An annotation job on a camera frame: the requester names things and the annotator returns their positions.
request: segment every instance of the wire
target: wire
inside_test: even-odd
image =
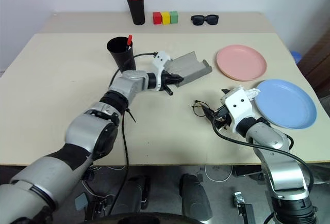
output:
[[[107,168],[112,169],[112,170],[115,170],[115,171],[121,171],[121,170],[123,170],[125,168],[125,166],[123,166],[122,168],[113,168],[111,166],[107,166]]]
[[[289,150],[291,150],[291,148],[293,148],[293,145],[294,145],[294,140],[293,140],[293,138],[291,137],[291,136],[289,136],[289,135],[287,135],[287,134],[285,134],[286,136],[287,136],[287,138],[290,140],[290,146],[289,146]]]
[[[84,182],[83,182],[83,180],[81,181],[81,184],[83,185],[83,187],[85,188],[85,190],[86,190],[89,194],[91,194],[92,196],[100,197],[100,198],[108,198],[108,197],[110,197],[110,196],[114,196],[114,194],[108,194],[108,195],[106,195],[106,196],[99,196],[99,195],[97,195],[97,194],[95,194],[95,193],[93,192],[93,190],[91,189],[91,187],[90,187],[89,185],[85,185]]]
[[[288,153],[288,152],[285,152],[285,151],[282,151],[282,150],[278,150],[278,149],[275,149],[275,148],[270,148],[270,147],[266,147],[266,146],[262,146],[262,145],[258,145],[258,144],[251,144],[251,143],[247,143],[247,142],[241,142],[241,141],[226,137],[226,136],[219,133],[219,131],[217,130],[217,127],[215,125],[215,121],[216,121],[216,119],[213,118],[212,128],[213,128],[214,132],[216,133],[216,135],[218,135],[222,139],[225,139],[225,140],[228,140],[230,142],[233,142],[233,143],[236,143],[236,144],[239,144],[239,145],[243,145],[243,146],[259,148],[259,149],[265,149],[265,150],[268,150],[268,151],[271,151],[271,152],[280,153],[280,154],[289,156],[289,157],[295,159],[296,161],[300,162],[307,169],[307,172],[309,174],[308,191],[309,191],[309,193],[311,192],[311,190],[313,189],[313,185],[314,185],[314,176],[313,176],[312,171],[309,169],[308,165],[301,158],[299,158],[299,157],[297,157],[297,156],[295,156],[291,153]]]
[[[232,168],[231,168],[231,170],[230,170],[229,175],[228,175],[225,179],[223,179],[223,180],[214,180],[214,179],[210,178],[209,175],[207,174],[207,171],[206,171],[206,165],[204,165],[204,170],[205,170],[205,175],[206,175],[206,177],[207,177],[208,179],[210,179],[210,180],[213,181],[213,182],[222,183],[222,182],[227,181],[227,180],[230,178],[230,176],[232,175],[232,172],[233,172],[233,166],[232,166]]]
[[[155,56],[156,54],[157,54],[157,52],[153,52],[153,53],[142,53],[142,54],[138,54],[138,55],[133,56],[133,58],[131,58],[130,60],[134,59],[135,57],[139,57],[139,56],[143,56],[143,55],[153,55],[153,56]],[[130,60],[125,61],[125,63],[123,64],[123,67],[126,66],[130,62]],[[112,76],[112,79],[110,81],[109,87],[112,85],[112,83],[114,81],[114,78],[116,77],[116,75],[118,74],[119,71],[120,71],[120,69],[118,68],[117,71]]]
[[[96,166],[96,167],[92,167],[92,168],[91,168],[92,171],[98,171],[98,170],[100,170],[100,169],[102,169],[101,166]]]
[[[124,141],[124,148],[125,148],[125,157],[126,157],[126,171],[125,171],[125,177],[122,181],[122,184],[120,185],[120,188],[116,194],[116,196],[114,197],[114,200],[112,202],[111,208],[109,210],[108,215],[111,215],[111,212],[113,210],[114,205],[116,204],[116,201],[118,199],[118,196],[120,194],[120,192],[122,191],[124,184],[127,180],[127,176],[128,176],[128,170],[129,170],[129,158],[128,158],[128,150],[127,150],[127,143],[126,143],[126,137],[125,137],[125,131],[124,131],[124,120],[125,120],[125,112],[123,113],[123,120],[122,120],[122,135],[123,135],[123,141]]]
[[[263,222],[263,224],[267,224],[272,218],[274,217],[274,212],[271,213],[267,218],[266,220]]]

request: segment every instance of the table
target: table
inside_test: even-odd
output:
[[[179,23],[135,26],[129,13],[58,13],[35,34],[0,78],[0,164],[28,165],[60,149],[70,122],[107,90],[117,66],[106,43],[116,36],[133,35],[134,53],[164,50],[177,58],[195,51],[213,72],[180,88],[174,94],[147,91],[137,95],[125,130],[132,165],[259,164],[248,147],[220,139],[205,118],[194,115],[194,100],[221,105],[221,88],[243,85],[246,89],[263,80],[280,78],[297,84],[317,107],[315,124],[305,130],[274,127],[295,140],[291,152],[307,162],[330,161],[327,129],[330,119],[313,89],[302,76],[290,52],[260,13],[219,13],[219,24],[193,26],[190,16],[179,13]],[[250,82],[224,76],[215,64],[219,49],[243,44],[259,51],[267,61],[266,73]],[[136,59],[137,69],[148,71],[152,57]],[[239,135],[225,135],[244,140]],[[112,152],[96,165],[125,163],[121,132]]]

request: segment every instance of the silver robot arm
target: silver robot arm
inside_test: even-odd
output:
[[[213,129],[228,125],[233,133],[239,133],[248,143],[289,153],[288,137],[254,118],[250,100],[258,94],[257,89],[245,91],[238,87],[223,91],[223,106],[218,110],[213,112],[202,106],[206,117],[213,123]],[[314,207],[298,162],[276,151],[254,147],[254,152],[261,160],[276,223],[316,223]]]
[[[165,52],[156,56],[152,73],[123,72],[98,103],[75,118],[63,148],[36,160],[9,184],[0,186],[1,224],[50,220],[93,161],[112,150],[120,118],[135,95],[147,89],[166,90],[166,84],[183,80],[163,72],[163,65],[171,60]]]

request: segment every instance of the blue plate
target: blue plate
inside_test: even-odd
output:
[[[316,120],[316,107],[310,96],[295,84],[280,79],[261,82],[255,98],[261,114],[270,122],[288,129],[305,129]]]

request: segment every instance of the pink plate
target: pink plate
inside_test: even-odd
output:
[[[221,72],[237,81],[252,81],[266,72],[264,57],[251,47],[230,45],[219,50],[217,63]]]

